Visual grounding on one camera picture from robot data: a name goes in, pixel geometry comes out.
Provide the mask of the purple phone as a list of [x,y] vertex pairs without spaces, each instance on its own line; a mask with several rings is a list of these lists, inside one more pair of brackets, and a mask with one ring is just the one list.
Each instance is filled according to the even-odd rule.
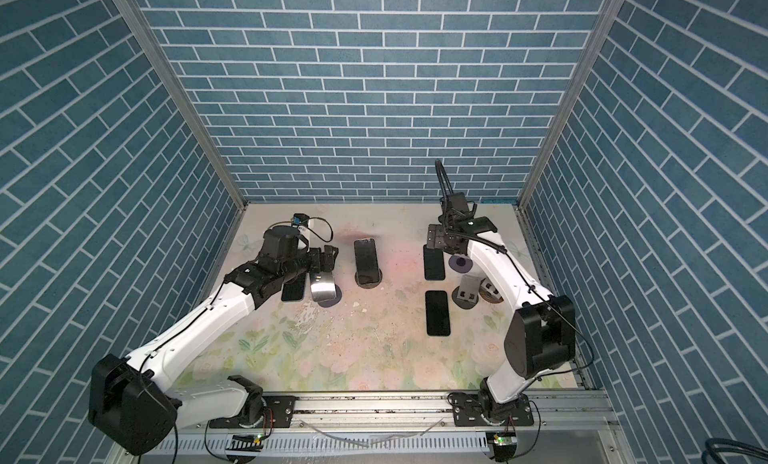
[[320,303],[336,299],[336,283],[332,272],[310,272],[309,283],[311,297],[315,302]]

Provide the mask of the black phone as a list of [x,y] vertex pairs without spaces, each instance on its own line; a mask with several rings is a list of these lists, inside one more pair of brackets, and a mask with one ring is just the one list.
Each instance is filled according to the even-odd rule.
[[446,277],[444,252],[441,249],[423,246],[424,279],[442,281]]
[[425,292],[427,334],[433,337],[447,337],[451,333],[447,293],[443,290]]

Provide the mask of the teal phone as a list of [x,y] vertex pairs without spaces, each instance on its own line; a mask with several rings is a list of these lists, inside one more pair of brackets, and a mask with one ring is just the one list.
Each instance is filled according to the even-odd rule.
[[355,253],[356,272],[375,272],[377,269],[380,269],[374,238],[355,240],[353,247]]
[[306,276],[300,275],[287,281],[282,288],[281,300],[283,302],[299,302],[304,299],[306,288]]

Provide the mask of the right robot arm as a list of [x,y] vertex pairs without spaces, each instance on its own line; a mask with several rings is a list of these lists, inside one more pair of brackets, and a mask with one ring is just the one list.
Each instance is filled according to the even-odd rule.
[[575,358],[579,336],[575,305],[567,296],[556,296],[538,283],[508,251],[492,225],[470,234],[431,224],[426,246],[468,257],[512,311],[503,341],[505,360],[483,379],[478,392],[483,417],[501,423],[534,381],[557,374],[561,365]]

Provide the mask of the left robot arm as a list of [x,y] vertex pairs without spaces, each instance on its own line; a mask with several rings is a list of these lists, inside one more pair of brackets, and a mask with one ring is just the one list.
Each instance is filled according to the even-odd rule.
[[309,272],[331,272],[337,247],[313,247],[295,225],[264,233],[256,258],[227,273],[221,285],[185,317],[124,357],[108,354],[93,367],[87,420],[134,456],[172,431],[216,419],[258,427],[265,419],[260,385],[242,375],[176,392],[174,382],[212,342],[259,309],[285,283]]

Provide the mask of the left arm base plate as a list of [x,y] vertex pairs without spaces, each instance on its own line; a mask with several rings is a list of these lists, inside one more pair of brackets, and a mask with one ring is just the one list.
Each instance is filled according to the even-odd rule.
[[209,422],[213,429],[288,428],[291,425],[297,397],[294,395],[260,395],[246,400],[243,408],[233,417],[217,418]]

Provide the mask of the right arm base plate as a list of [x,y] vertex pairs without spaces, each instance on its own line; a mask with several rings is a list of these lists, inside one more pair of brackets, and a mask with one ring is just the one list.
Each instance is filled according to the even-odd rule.
[[487,391],[466,393],[454,391],[447,396],[457,427],[532,426],[532,406],[526,396],[497,403]]

